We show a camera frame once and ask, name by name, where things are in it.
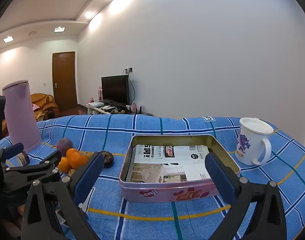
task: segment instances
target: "purple cylinder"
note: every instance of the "purple cylinder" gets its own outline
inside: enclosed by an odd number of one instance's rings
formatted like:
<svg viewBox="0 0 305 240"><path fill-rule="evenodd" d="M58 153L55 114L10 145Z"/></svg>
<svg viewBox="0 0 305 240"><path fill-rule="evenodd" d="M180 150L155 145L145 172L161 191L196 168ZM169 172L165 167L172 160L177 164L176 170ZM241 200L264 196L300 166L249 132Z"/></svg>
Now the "purple cylinder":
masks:
<svg viewBox="0 0 305 240"><path fill-rule="evenodd" d="M6 97L5 118L13 144L21 142L29 152L41 141L37 127L28 80L19 80L3 87Z"/></svg>

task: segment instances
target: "wall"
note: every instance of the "wall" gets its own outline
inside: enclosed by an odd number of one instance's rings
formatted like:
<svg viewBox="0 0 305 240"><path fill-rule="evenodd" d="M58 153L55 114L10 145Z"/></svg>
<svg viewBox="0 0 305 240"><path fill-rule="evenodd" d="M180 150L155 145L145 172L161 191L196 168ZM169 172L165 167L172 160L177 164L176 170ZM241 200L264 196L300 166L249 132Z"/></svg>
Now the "wall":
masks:
<svg viewBox="0 0 305 240"><path fill-rule="evenodd" d="M258 117L305 145L305 14L295 0L114 0L80 35L80 102L132 67L161 117Z"/></svg>
<svg viewBox="0 0 305 240"><path fill-rule="evenodd" d="M65 51L77 51L76 36L33 39L0 50L0 94L5 85L27 79L32 94L53 95L52 54Z"/></svg>

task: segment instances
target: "television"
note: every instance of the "television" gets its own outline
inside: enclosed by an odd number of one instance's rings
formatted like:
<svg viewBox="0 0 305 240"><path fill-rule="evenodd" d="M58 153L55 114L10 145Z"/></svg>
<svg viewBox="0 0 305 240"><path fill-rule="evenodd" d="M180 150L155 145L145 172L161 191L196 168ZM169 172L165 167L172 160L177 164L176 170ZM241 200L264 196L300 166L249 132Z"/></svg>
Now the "television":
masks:
<svg viewBox="0 0 305 240"><path fill-rule="evenodd" d="M129 105L128 75L102 77L103 103L111 106Z"/></svg>

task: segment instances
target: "sofa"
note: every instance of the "sofa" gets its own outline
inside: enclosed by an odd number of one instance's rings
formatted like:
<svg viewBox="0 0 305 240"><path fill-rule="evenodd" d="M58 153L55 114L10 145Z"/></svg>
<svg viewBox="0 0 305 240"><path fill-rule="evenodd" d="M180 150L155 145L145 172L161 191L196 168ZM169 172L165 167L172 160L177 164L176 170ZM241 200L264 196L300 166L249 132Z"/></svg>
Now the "sofa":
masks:
<svg viewBox="0 0 305 240"><path fill-rule="evenodd" d="M54 97L52 95L36 93L30 95L30 99L33 104L39 106L39 108L34 111L35 115L45 114L44 120L50 118L50 113L53 113L54 118L59 117L58 106L54 102Z"/></svg>

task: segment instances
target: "pink tin box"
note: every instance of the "pink tin box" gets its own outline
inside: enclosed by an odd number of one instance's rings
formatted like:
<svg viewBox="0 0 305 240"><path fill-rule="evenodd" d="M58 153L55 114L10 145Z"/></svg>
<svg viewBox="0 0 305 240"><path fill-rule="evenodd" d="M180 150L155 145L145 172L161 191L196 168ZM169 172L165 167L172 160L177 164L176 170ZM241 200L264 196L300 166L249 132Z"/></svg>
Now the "pink tin box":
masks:
<svg viewBox="0 0 305 240"><path fill-rule="evenodd" d="M134 166L135 154L133 154L133 149L137 145L204 145L208 147L209 151L216 153L220 160L237 175L240 173L238 164L212 135L136 135L131 139L119 175L119 185L123 197L130 202L175 202L218 195L218 191L210 178L167 183L126 182L129 181Z"/></svg>

